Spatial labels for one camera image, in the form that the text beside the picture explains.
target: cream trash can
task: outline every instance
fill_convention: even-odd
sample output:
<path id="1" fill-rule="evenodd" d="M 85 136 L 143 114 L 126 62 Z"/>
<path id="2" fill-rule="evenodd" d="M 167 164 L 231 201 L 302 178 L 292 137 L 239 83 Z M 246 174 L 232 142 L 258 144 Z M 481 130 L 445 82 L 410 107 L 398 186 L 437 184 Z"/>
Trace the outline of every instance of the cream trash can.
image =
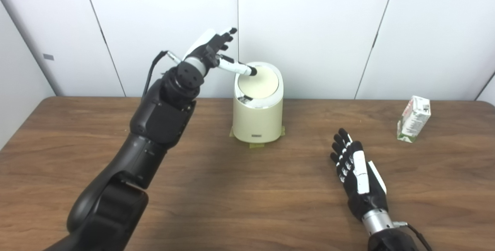
<path id="1" fill-rule="evenodd" d="M 234 83 L 234 136 L 248 143 L 277 140 L 282 132 L 283 80 L 265 62 L 251 62 L 255 76 L 237 74 Z"/>

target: black fingertip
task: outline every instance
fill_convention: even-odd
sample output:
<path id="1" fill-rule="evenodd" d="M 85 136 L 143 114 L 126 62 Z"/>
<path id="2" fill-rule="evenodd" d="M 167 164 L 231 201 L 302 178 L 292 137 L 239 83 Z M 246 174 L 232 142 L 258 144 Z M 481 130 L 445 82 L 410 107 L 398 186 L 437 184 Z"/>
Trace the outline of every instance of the black fingertip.
<path id="1" fill-rule="evenodd" d="M 339 129 L 339 135 L 345 140 L 345 142 L 349 142 L 349 133 L 345 131 L 344 128 Z"/>
<path id="2" fill-rule="evenodd" d="M 339 134 L 334 135 L 334 140 L 342 147 L 342 149 L 345 148 L 345 143 L 342 140 L 342 137 L 340 137 Z"/>
<path id="3" fill-rule="evenodd" d="M 335 152 L 332 152 L 332 153 L 330 154 L 330 158 L 332 158 L 332 161 L 334 161 L 334 163 L 335 163 L 335 164 L 336 164 L 337 162 L 339 162 L 339 156 L 337 156 L 337 155 L 335 154 Z"/>
<path id="4" fill-rule="evenodd" d="M 258 74 L 258 70 L 256 70 L 253 66 L 249 66 L 249 68 L 251 68 L 251 74 L 249 74 L 249 76 L 255 76 Z"/>
<path id="5" fill-rule="evenodd" d="M 332 149 L 334 149 L 334 151 L 335 151 L 335 152 L 336 152 L 336 154 L 338 154 L 338 155 L 340 155 L 340 154 L 342 153 L 342 147 L 341 147 L 338 143 L 336 143 L 336 142 L 334 142 L 334 143 L 332 144 Z"/>
<path id="6" fill-rule="evenodd" d="M 360 151 L 363 150 L 363 145 L 360 141 L 354 141 L 352 142 L 352 148 L 354 151 Z"/>

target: robot finger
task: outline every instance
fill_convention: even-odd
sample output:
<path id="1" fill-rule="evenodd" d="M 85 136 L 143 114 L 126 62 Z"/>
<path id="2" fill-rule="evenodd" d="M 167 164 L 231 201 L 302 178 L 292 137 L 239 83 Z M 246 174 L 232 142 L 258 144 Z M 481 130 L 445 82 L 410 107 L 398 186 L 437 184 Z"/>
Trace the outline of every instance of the robot finger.
<path id="1" fill-rule="evenodd" d="M 352 172 L 353 165 L 349 160 L 351 152 L 345 151 L 342 155 L 338 157 L 339 162 L 336 164 L 337 175 L 340 177 L 347 177 L 347 175 Z"/>
<path id="2" fill-rule="evenodd" d="M 352 142 L 350 145 L 352 149 L 352 159 L 354 164 L 353 173 L 357 181 L 357 193 L 366 194 L 370 191 L 370 184 L 368 178 L 368 169 L 366 165 L 366 158 L 364 156 L 363 146 L 360 141 Z"/>
<path id="3" fill-rule="evenodd" d="M 335 154 L 336 154 L 337 156 L 339 156 L 339 155 L 341 155 L 341 154 L 342 154 L 342 147 L 341 147 L 338 143 L 333 142 L 333 144 L 332 144 L 332 149 L 334 149 Z"/>
<path id="4" fill-rule="evenodd" d="M 342 139 L 342 137 L 340 137 L 339 134 L 334 135 L 334 140 L 341 146 L 342 150 L 346 148 L 345 141 Z"/>
<path id="5" fill-rule="evenodd" d="M 339 135 L 344 140 L 346 147 L 348 147 L 352 143 L 352 138 L 350 137 L 349 133 L 345 131 L 344 128 L 339 129 Z"/>
<path id="6" fill-rule="evenodd" d="M 332 152 L 332 153 L 330 154 L 330 158 L 332 159 L 332 161 L 334 161 L 334 163 L 335 163 L 335 164 L 337 164 L 337 163 L 339 162 L 339 156 L 337 156 L 337 155 L 335 154 L 335 152 Z"/>

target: tape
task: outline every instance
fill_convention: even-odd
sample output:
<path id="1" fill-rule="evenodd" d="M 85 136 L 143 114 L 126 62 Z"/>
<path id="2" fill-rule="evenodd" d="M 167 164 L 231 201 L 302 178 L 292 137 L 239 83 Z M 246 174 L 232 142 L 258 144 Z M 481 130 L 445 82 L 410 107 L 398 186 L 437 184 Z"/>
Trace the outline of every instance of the tape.
<path id="1" fill-rule="evenodd" d="M 257 147 L 265 147 L 265 144 L 263 144 L 263 143 L 250 143 L 249 144 L 250 149 L 256 149 Z"/>

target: black robotic arm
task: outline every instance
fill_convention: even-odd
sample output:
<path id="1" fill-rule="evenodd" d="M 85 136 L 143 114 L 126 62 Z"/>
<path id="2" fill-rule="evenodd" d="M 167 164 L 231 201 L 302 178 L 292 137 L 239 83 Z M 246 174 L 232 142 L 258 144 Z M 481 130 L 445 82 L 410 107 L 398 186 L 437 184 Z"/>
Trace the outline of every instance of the black robotic arm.
<path id="1" fill-rule="evenodd" d="M 218 54 L 232 41 L 208 30 L 181 61 L 161 52 L 152 63 L 142 101 L 119 152 L 74 203 L 67 218 L 69 235 L 46 251 L 122 251 L 148 203 L 150 185 L 168 149 L 175 146 L 193 115 L 200 85 L 211 68 L 255 75 L 253 67 Z M 177 66 L 148 90 L 156 63 L 168 55 Z"/>

